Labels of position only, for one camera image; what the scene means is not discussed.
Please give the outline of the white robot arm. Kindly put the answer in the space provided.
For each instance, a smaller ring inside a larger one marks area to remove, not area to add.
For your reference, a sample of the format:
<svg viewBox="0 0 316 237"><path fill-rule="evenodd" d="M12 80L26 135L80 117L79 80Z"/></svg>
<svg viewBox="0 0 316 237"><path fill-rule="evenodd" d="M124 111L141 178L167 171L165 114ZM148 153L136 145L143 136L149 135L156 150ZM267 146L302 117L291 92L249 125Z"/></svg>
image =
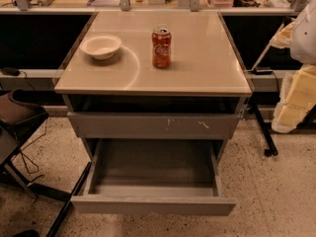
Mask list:
<svg viewBox="0 0 316 237"><path fill-rule="evenodd" d="M290 57L301 63L286 73L276 104L272 129L289 133L316 106L316 0L311 0L295 20L275 34L270 44L288 48Z"/></svg>

